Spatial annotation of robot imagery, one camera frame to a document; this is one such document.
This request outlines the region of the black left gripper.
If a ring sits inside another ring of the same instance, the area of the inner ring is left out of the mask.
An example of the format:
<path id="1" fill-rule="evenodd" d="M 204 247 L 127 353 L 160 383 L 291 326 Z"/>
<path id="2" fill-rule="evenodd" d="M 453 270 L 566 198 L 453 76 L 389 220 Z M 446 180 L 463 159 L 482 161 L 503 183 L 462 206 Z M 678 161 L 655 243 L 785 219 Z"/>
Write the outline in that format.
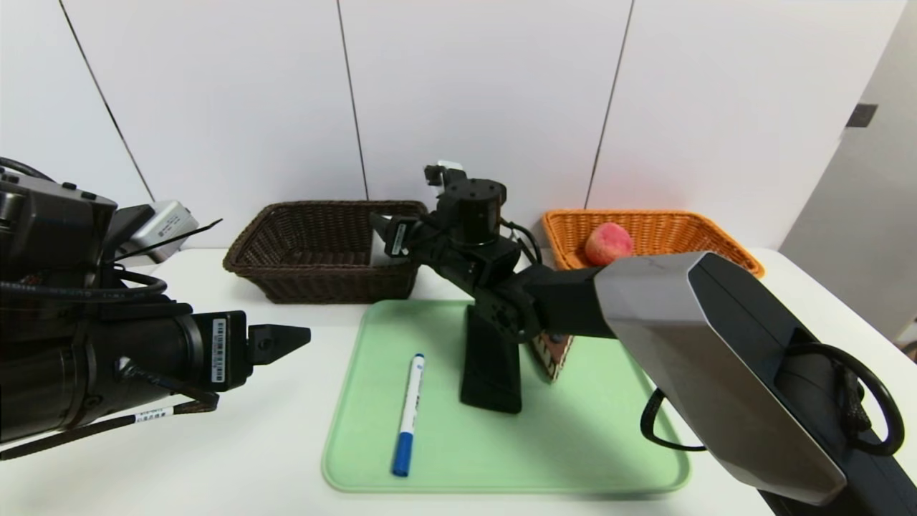
<path id="1" fill-rule="evenodd" d="M 177 395 L 117 371 L 127 357 L 155 375 L 223 393 L 246 383 L 253 366 L 271 365 L 311 342 L 310 328 L 246 324 L 243 311 L 117 310 L 105 319 L 105 413 Z"/>

